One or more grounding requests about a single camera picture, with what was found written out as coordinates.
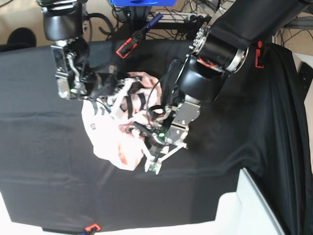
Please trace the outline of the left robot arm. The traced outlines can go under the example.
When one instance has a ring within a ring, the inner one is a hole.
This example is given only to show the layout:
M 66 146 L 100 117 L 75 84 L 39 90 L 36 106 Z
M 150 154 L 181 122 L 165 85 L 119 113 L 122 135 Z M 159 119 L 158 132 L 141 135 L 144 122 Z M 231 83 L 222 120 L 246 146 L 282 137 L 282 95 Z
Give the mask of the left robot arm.
M 181 121 L 226 103 L 239 112 L 247 104 L 266 123 L 250 125 L 266 136 L 265 152 L 237 150 L 214 174 L 247 167 L 258 174 L 310 173 L 310 146 L 304 99 L 289 50 L 268 41 L 270 35 L 312 5 L 310 0 L 238 0 L 211 26 L 201 29 L 178 75 L 175 98 L 182 108 L 171 112 L 152 144 L 165 145 Z

